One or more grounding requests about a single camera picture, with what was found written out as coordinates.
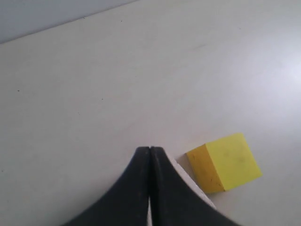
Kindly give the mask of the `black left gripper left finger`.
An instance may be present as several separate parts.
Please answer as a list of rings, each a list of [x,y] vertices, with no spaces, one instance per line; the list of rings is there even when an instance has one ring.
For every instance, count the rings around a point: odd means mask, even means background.
[[[136,149],[113,186],[66,226],[145,226],[149,206],[150,148]]]

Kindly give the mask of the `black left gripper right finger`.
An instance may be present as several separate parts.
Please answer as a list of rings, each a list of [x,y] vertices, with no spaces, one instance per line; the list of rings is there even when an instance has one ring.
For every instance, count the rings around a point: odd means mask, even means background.
[[[236,226],[201,199],[173,167],[162,147],[151,147],[149,194],[154,226]]]

